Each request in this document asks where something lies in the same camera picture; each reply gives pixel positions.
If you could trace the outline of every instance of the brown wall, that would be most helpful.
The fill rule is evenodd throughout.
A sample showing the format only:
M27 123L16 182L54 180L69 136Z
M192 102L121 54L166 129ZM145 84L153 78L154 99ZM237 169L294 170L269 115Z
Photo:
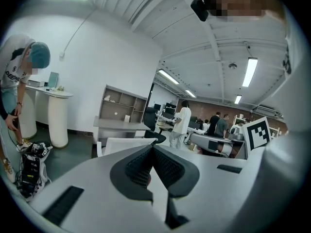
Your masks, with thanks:
M181 109L181 102L182 102L182 99L178 101L178 105L177 105L178 112ZM263 117L258 114L254 114L254 113L251 114L249 111L245 111L245 110L240 110L236 108L220 106L220 105L215 105L215 104L210 104L210 103L196 102L196 101L189 101L189 107L191 109L191 115L196 116L202 119L203 121L205 119L210 120L210 118L213 115L215 115L216 112L221 113L221 118L224 116L224 114L229 114L230 115L230 119L229 119L230 127L232 126L235 115L239 116L240 114L243 114L245 118L248 118L251 121L255 121ZM268 118L268 117L267 117L267 120L269 123L269 127L272 127L275 129L280 128L280 131L282 131L282 134L285 134L287 132L287 127L285 123L272 119L272 118Z

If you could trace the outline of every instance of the white wall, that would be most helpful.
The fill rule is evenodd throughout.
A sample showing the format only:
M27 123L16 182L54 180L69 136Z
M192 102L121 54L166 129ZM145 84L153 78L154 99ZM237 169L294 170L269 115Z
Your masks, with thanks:
M164 89L157 84L154 85L150 100L149 100L149 107L153 107L154 104L161 104L161 110L164 109L166 103L172 103L177 105L178 98L173 93L169 92L168 90Z
M18 15L5 38L26 33L49 46L49 67L32 78L47 82L51 71L58 72L57 85L74 95L69 99L68 128L94 132L97 138L93 121L105 86L148 97L162 49L153 40L130 31L130 25L123 21L94 11L71 40L65 57L59 58L92 11L86 4L61 0L32 6ZM36 98L36 119L47 123L48 98L42 94Z

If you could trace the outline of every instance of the sneaker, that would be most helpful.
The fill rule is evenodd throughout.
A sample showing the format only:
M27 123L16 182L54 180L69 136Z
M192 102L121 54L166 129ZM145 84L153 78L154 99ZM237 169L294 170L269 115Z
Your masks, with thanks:
M3 160L4 170L6 172L6 175L8 176L9 180L14 183L15 182L15 176L16 173L14 172L11 163L8 159Z
M28 140L23 139L23 140L22 140L22 145L19 145L19 144L18 144L18 145L16 146L16 150L17 150L18 152L24 152L31 144L32 144L32 143L29 142Z

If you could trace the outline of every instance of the ceiling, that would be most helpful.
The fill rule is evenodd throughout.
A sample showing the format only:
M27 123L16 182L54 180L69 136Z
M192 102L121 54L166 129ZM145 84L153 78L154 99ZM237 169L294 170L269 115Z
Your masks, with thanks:
M158 69L165 69L178 81L175 85L161 74L154 82L181 98L192 91L198 100L231 105L273 107L269 96L284 81L285 28L264 17L250 22L223 22L208 17L199 21L189 3L192 0L91 0L129 22L133 31L144 32L163 49ZM242 87L248 57L258 58L248 88ZM235 63L238 67L230 69Z

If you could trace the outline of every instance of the man in white shirt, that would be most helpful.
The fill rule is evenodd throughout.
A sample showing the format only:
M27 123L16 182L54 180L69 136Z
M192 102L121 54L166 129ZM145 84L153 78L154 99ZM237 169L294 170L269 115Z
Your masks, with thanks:
M189 102L184 100L181 102L181 110L179 112L179 118L174 122L174 128L170 135L170 147L181 149L181 143L187 134L188 125L191 117L191 110L189 109Z
M208 120L205 119L205 122L203 123L203 130L208 131L210 124L208 123Z
M22 139L16 121L22 110L26 83L38 69L49 65L50 57L50 50L45 43L35 42L24 34L12 35L0 49L0 137L7 128L12 130L16 135L19 152L25 151L30 145ZM0 159L9 180L14 182L15 172L6 151L0 141Z

